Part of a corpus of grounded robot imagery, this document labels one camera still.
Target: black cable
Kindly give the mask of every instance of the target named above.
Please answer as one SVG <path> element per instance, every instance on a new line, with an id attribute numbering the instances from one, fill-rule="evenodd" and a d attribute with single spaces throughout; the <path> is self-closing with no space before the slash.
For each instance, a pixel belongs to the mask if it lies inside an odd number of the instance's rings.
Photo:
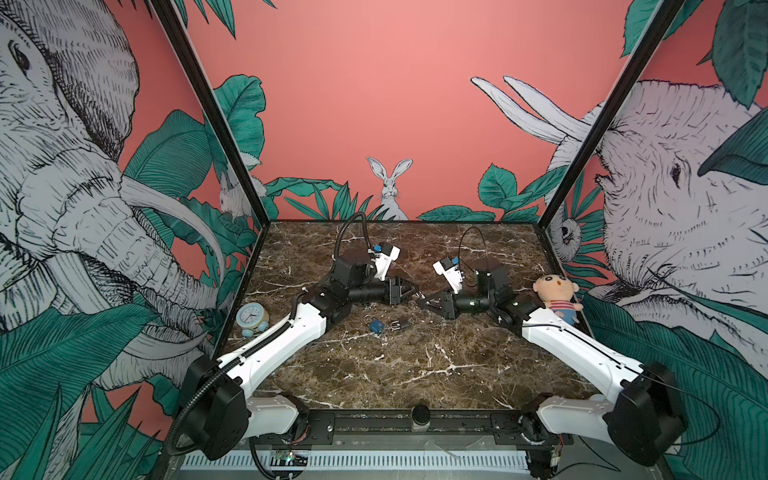
<path id="1" fill-rule="evenodd" d="M 456 255 L 456 262 L 458 264 L 458 271 L 462 271 L 462 242 L 464 241 L 464 236 L 471 230 L 475 229 L 480 233 L 480 238 L 482 238 L 482 249 L 485 251 L 485 266 L 488 267 L 488 247 L 485 245 L 485 237 L 482 234 L 482 230 L 472 225 L 467 230 L 464 230 L 464 233 L 462 233 L 462 238 L 458 241 L 458 254 Z M 474 286 L 477 286 L 477 283 L 475 282 L 475 285 L 467 285 L 468 287 L 472 288 Z"/>
<path id="2" fill-rule="evenodd" d="M 248 440 L 248 446 L 250 447 L 250 456 L 253 457 L 253 463 L 256 464 L 256 468 L 259 473 L 267 477 L 269 480 L 279 480 L 279 478 L 281 478 L 280 475 L 274 475 L 272 472 L 267 471 L 264 465 L 261 463 L 261 460 L 259 460 L 259 453 L 256 451 L 256 437 L 250 437 Z M 303 470 L 299 470 L 298 472 L 290 472 L 285 478 L 296 478 L 303 472 Z"/>
<path id="3" fill-rule="evenodd" d="M 583 443 L 585 447 L 587 447 L 588 449 L 590 449 L 590 451 L 591 451 L 592 453 L 594 453 L 594 454 L 595 454 L 595 455 L 596 455 L 596 456 L 597 456 L 597 457 L 598 457 L 600 460 L 602 460 L 603 462 L 605 462 L 605 463 L 609 464 L 610 466 L 606 466 L 606 465 L 600 465 L 599 463 L 591 463 L 591 462 L 578 462 L 578 463 L 571 463 L 570 465 L 568 465 L 568 466 L 566 466 L 565 468 L 563 468 L 561 471 L 559 471 L 559 472 L 555 473 L 555 474 L 552 476 L 552 478 L 554 478 L 554 477 L 556 477 L 556 476 L 560 475 L 562 472 L 565 472 L 565 471 L 566 471 L 566 470 L 568 470 L 570 467 L 575 467 L 576 465 L 591 465 L 591 466 L 594 466 L 594 467 L 605 468 L 606 470 L 611 470 L 612 472 L 621 472 L 621 468 L 618 468 L 616 465 L 614 465 L 614 464 L 610 463 L 608 460 L 606 460 L 605 458 L 603 458 L 603 456 L 602 456 L 602 455 L 600 455 L 599 453 L 597 453 L 597 452 L 596 452 L 596 451 L 595 451 L 595 450 L 594 450 L 592 447 L 590 447 L 590 446 L 589 446 L 589 444 L 588 444 L 588 443 L 586 443 L 586 441 L 585 441 L 585 440 L 584 440 L 582 437 L 579 437 L 579 439 L 581 440 L 581 443 Z"/>
<path id="4" fill-rule="evenodd" d="M 236 359 L 231 360 L 228 364 L 221 367 L 221 369 L 214 373 L 207 382 L 203 384 L 192 396 L 190 401 L 187 403 L 187 406 L 184 407 L 184 409 L 181 410 L 179 415 L 177 415 L 176 419 L 174 420 L 173 425 L 170 426 L 170 430 L 168 431 L 168 435 L 165 439 L 165 442 L 163 443 L 163 450 L 168 455 L 171 456 L 178 456 L 178 455 L 186 455 L 187 453 L 193 452 L 197 448 L 195 445 L 189 445 L 185 449 L 179 449 L 176 446 L 176 441 L 178 440 L 178 434 L 181 429 L 181 425 L 184 423 L 184 420 L 187 419 L 190 412 L 192 412 L 192 409 L 200 402 L 200 400 L 203 398 L 203 395 L 206 394 L 208 390 L 224 375 L 227 374 L 231 369 L 235 368 L 236 366 L 240 365 L 242 362 L 241 358 L 248 358 L 249 356 L 252 356 L 254 353 L 258 352 L 264 346 L 274 341 L 278 336 L 282 335 L 286 330 L 288 330 L 291 327 L 291 324 L 289 322 L 285 322 L 279 329 L 275 330 L 274 333 L 270 334 L 266 339 L 264 339 L 261 342 L 258 342 L 256 345 L 250 347 L 248 350 L 243 352 L 242 356 L 238 356 Z"/>
<path id="5" fill-rule="evenodd" d="M 714 437 L 715 434 L 717 434 L 720 431 L 720 428 L 723 426 L 723 417 L 720 416 L 720 413 L 710 403 L 700 399 L 699 397 L 695 396 L 693 393 L 686 392 L 685 390 L 678 389 L 676 386 L 668 385 L 668 384 L 662 382 L 661 380 L 657 380 L 657 379 L 655 379 L 653 377 L 649 377 L 647 375 L 643 375 L 642 373 L 635 372 L 633 369 L 631 369 L 629 367 L 625 367 L 625 368 L 627 370 L 629 370 L 630 372 L 632 372 L 632 373 L 637 373 L 639 376 L 643 377 L 644 379 L 649 379 L 651 382 L 656 382 L 656 383 L 658 383 L 660 385 L 663 385 L 663 386 L 667 387 L 668 389 L 677 390 L 678 392 L 680 392 L 680 393 L 682 393 L 684 395 L 688 395 L 692 399 L 695 399 L 698 402 L 704 404 L 709 410 L 712 411 L 712 413 L 715 414 L 715 419 L 717 421 L 717 425 L 715 426 L 715 429 L 709 435 L 704 436 L 701 439 L 690 440 L 689 442 L 673 443 L 671 446 L 679 447 L 679 446 L 683 446 L 683 445 L 693 445 L 695 443 L 705 442 L 706 440 L 709 440 L 712 437 Z"/>
<path id="6" fill-rule="evenodd" d="M 339 234 L 336 236 L 336 245 L 333 246 L 333 259 L 339 258 L 339 251 L 341 250 L 341 241 L 344 238 L 344 233 L 346 232 L 346 229 L 349 228 L 350 225 L 352 225 L 352 222 L 355 221 L 357 217 L 360 217 L 362 220 L 362 236 L 366 239 L 366 246 L 368 247 L 368 250 L 373 250 L 373 247 L 371 247 L 371 240 L 368 238 L 368 224 L 366 223 L 366 215 L 363 212 L 355 212 L 350 218 L 346 219 L 346 222 L 341 226 L 341 230 L 339 230 Z"/>

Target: rabbit illustration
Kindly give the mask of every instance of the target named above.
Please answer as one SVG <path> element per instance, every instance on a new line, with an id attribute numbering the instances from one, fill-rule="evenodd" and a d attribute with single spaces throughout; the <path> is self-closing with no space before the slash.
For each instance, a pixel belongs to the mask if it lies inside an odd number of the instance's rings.
<path id="1" fill-rule="evenodd" d="M 408 170 L 411 165 L 413 165 L 413 160 L 403 160 L 397 164 L 397 167 L 395 167 L 391 177 L 387 177 L 386 169 L 380 161 L 371 157 L 367 157 L 367 160 L 368 163 L 371 164 L 371 170 L 373 170 L 373 174 L 384 180 L 384 188 L 382 188 L 382 210 L 386 210 L 386 213 L 384 214 L 383 219 L 408 220 L 408 216 L 404 214 L 403 211 L 400 210 L 400 207 L 397 205 L 396 198 L 398 196 L 398 192 L 397 186 L 395 185 L 395 180 L 397 180 L 397 177 L 404 174 L 406 170 Z"/>

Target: rabbit ear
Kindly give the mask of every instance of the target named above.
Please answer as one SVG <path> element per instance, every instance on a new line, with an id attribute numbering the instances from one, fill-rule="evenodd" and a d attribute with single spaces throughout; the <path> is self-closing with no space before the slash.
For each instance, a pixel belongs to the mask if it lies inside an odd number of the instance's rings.
<path id="1" fill-rule="evenodd" d="M 392 178 L 397 178 L 400 175 L 404 174 L 406 170 L 408 170 L 411 165 L 413 165 L 413 160 L 410 158 L 403 160 L 399 164 L 397 164 L 397 167 L 395 167 L 395 171 L 392 172 Z"/>
<path id="2" fill-rule="evenodd" d="M 373 174 L 382 180 L 386 180 L 386 169 L 384 168 L 384 165 L 382 165 L 382 163 L 375 158 L 366 157 L 366 159 L 368 160 L 368 163 L 371 164 L 371 170 L 373 170 Z"/>

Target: elephant eye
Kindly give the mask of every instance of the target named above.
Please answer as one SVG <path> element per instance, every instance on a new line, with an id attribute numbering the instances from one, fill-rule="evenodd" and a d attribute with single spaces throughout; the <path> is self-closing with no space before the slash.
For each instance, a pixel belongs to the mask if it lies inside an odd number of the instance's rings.
<path id="1" fill-rule="evenodd" d="M 670 176 L 672 176 L 672 181 L 677 186 L 677 188 L 680 188 L 680 172 L 682 169 L 680 168 L 680 164 L 675 164 L 674 167 L 672 167 L 672 171 L 670 172 Z"/>
<path id="2" fill-rule="evenodd" d="M 24 53 L 19 49 L 18 45 L 14 42 L 8 44 L 8 50 L 11 51 L 13 59 L 16 61 L 18 67 L 24 72 L 24 75 L 26 76 L 31 66 L 29 64 L 29 58 L 27 58 L 27 55 L 24 55 Z"/>

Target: pink wall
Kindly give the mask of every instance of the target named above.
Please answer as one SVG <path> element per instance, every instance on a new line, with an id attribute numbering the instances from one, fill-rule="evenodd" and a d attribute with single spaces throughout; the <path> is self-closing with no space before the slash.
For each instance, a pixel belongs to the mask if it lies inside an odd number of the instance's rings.
<path id="1" fill-rule="evenodd" d="M 266 143 L 252 174 L 264 183 L 349 181 L 364 198 L 382 186 L 367 156 L 389 173 L 412 158 L 397 186 L 414 220 L 446 204 L 487 210 L 477 185 L 491 163 L 525 186 L 554 151 L 469 79 L 514 95 L 502 79 L 511 75 L 580 118 L 607 97 L 624 64 L 631 2 L 232 3 L 237 39 L 210 9 L 206 23 L 193 2 L 189 32 L 214 87 L 235 74 L 263 81 Z M 304 217 L 280 198 L 277 206 L 281 218 Z"/>

